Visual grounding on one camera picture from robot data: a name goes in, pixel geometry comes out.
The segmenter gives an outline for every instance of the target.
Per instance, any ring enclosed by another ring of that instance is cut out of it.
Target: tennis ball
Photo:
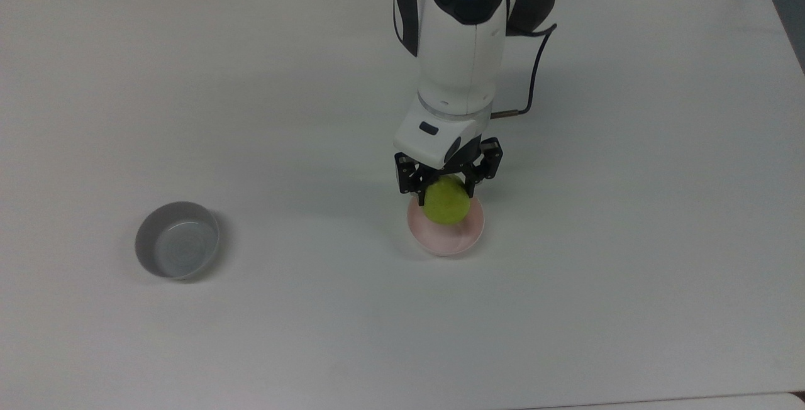
[[[434,223],[455,224],[469,213],[469,196],[455,175],[443,175],[425,190],[425,217]]]

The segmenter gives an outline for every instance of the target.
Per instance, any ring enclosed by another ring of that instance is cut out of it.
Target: gray bowl
[[[192,202],[172,202],[143,221],[135,251],[154,275],[188,279],[212,263],[218,240],[218,222],[209,210]]]

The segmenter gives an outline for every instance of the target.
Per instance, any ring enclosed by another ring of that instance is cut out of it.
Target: black cable
[[[531,70],[531,84],[528,88],[528,102],[526,103],[526,108],[524,109],[509,109],[506,111],[497,111],[492,113],[489,118],[490,119],[498,119],[498,118],[508,118],[511,116],[517,116],[520,114],[526,114],[531,109],[531,103],[534,101],[534,84],[536,83],[537,77],[537,68],[540,66],[540,58],[543,56],[543,50],[545,50],[545,44],[547,44],[548,39],[551,38],[551,34],[556,29],[556,24],[547,27],[543,31],[536,31],[536,32],[527,32],[527,31],[517,31],[518,34],[524,35],[526,37],[543,37],[543,43],[540,44],[540,49],[537,51],[537,57],[534,58],[534,68]]]

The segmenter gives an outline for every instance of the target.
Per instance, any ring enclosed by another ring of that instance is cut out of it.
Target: pink bowl
[[[416,241],[432,255],[452,256],[475,245],[484,230],[484,210],[477,198],[469,202],[469,213],[455,224],[439,224],[428,220],[416,197],[408,204],[408,229]]]

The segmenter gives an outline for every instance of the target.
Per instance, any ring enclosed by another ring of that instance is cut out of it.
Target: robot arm
[[[502,150],[481,141],[489,124],[506,35],[530,32],[554,0],[394,0],[394,28],[419,60],[417,95],[394,136],[401,192],[462,172],[469,195],[491,179]],[[474,162],[483,155],[481,163]]]

